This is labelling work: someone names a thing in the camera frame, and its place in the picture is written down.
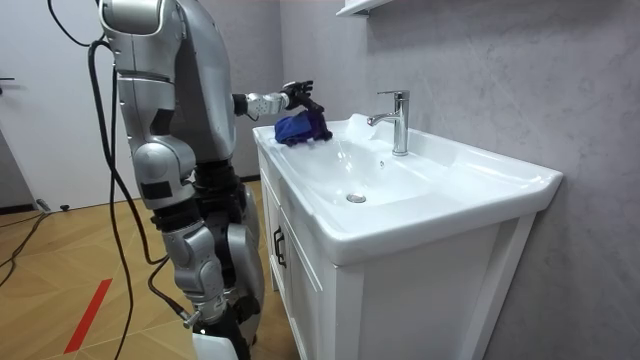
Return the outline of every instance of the sink drain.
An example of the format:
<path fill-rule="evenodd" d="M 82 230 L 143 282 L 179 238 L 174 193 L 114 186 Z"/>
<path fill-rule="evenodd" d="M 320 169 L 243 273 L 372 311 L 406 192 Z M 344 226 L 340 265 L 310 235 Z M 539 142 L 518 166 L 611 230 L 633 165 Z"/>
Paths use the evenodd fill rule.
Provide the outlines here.
<path fill-rule="evenodd" d="M 367 198 L 362 194 L 354 193 L 347 195 L 347 200 L 352 203 L 360 204 L 367 201 Z"/>

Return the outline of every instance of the sink basin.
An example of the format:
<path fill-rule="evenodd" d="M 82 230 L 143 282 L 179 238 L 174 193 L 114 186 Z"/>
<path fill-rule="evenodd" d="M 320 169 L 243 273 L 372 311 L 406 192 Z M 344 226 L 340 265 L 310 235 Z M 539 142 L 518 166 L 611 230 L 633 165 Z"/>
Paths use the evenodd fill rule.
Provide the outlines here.
<path fill-rule="evenodd" d="M 291 148 L 275 141 L 273 127 L 254 129 L 254 137 L 310 227 L 324 235 L 335 264 L 534 214 L 562 179 L 555 170 L 416 130 L 409 154 L 396 157 L 393 124 L 370 127 L 365 115 L 328 127 L 332 140 Z M 366 201 L 351 202 L 350 194 Z"/>
<path fill-rule="evenodd" d="M 282 157 L 299 179 L 328 206 L 371 207 L 392 203 L 429 192 L 430 181 L 411 171 L 406 164 L 384 152 L 378 153 L 366 142 L 337 135 L 329 142 L 282 148 Z M 347 195 L 366 198 L 357 207 Z"/>

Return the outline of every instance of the red tape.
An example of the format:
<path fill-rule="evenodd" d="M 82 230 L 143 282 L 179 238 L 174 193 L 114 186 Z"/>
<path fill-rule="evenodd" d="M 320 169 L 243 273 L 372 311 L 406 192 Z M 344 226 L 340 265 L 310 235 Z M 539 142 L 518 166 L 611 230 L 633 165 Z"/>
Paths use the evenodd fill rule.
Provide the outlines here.
<path fill-rule="evenodd" d="M 71 336 L 71 340 L 69 340 L 69 344 L 67 344 L 67 348 L 64 349 L 63 354 L 78 351 L 78 349 L 80 349 L 82 341 L 84 341 L 85 336 L 87 336 L 91 323 L 93 323 L 93 319 L 95 319 L 96 314 L 100 309 L 100 305 L 102 305 L 102 300 L 104 300 L 105 295 L 107 295 L 107 290 L 109 290 L 109 285 L 111 285 L 112 280 L 113 279 L 106 279 L 100 282 L 98 289 L 96 289 L 96 293 L 93 294 L 93 298 L 91 299 L 89 306 L 87 306 L 87 310 L 84 312 L 84 315 L 82 315 L 82 319 L 80 319 L 80 322 L 76 327 L 76 331 L 73 333 L 73 336 Z"/>

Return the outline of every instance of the faucet handle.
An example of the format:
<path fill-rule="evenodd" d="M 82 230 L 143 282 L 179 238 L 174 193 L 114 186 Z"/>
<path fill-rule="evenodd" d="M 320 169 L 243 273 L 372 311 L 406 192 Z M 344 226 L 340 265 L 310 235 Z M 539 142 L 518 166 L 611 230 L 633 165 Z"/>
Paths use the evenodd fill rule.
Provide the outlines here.
<path fill-rule="evenodd" d="M 389 91 L 379 91 L 378 95 L 382 94 L 393 94 L 393 99 L 396 101 L 409 100 L 411 92 L 409 90 L 389 90 Z"/>

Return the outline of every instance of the cabinet door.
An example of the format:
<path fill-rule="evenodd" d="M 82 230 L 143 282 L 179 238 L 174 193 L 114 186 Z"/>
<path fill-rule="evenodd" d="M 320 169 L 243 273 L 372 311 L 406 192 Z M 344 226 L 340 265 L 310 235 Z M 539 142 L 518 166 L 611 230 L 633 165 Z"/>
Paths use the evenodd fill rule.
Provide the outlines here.
<path fill-rule="evenodd" d="M 272 236 L 273 236 L 273 232 L 277 229 L 277 228 L 276 229 L 272 228 L 271 218 L 269 217 L 269 213 L 270 213 L 269 209 L 271 207 L 270 204 L 273 202 L 273 200 L 271 199 L 271 196 L 269 196 L 270 189 L 269 189 L 269 186 L 267 185 L 268 183 L 265 181 L 267 177 L 264 175 L 264 172 L 262 171 L 262 169 L 260 169 L 260 173 L 262 175 L 262 181 L 260 181 L 260 185 L 262 187 L 262 206 L 264 211 L 264 227 L 265 227 L 264 241 L 266 243 L 265 245 L 267 246 L 267 264 L 269 265 L 269 274 L 271 274 L 270 276 L 271 288 L 273 289 L 273 291 L 277 291 L 278 283 L 275 278 L 275 274 L 271 269 L 271 254 L 273 253 Z"/>
<path fill-rule="evenodd" d="M 267 241 L 269 242 L 269 266 L 273 272 L 276 283 L 278 284 L 278 290 L 282 296 L 282 300 L 285 301 L 285 306 L 288 305 L 286 299 L 286 289 L 288 287 L 287 278 L 287 265 L 286 265 L 286 236 L 284 233 L 284 222 L 280 219 L 280 205 L 273 196 L 273 192 L 266 186 L 267 192 L 264 196 L 267 202 L 268 223 L 267 228 L 269 233 L 267 234 Z"/>
<path fill-rule="evenodd" d="M 303 360 L 315 360 L 318 359 L 318 336 L 320 334 L 318 321 L 320 297 L 302 264 L 295 240 L 290 235 L 289 238 L 291 239 L 289 241 L 288 258 L 290 265 L 289 275 L 291 277 L 291 287 L 289 289 L 292 312 L 291 324 L 294 332 L 297 332 L 296 340 L 299 342 L 300 357 Z"/>

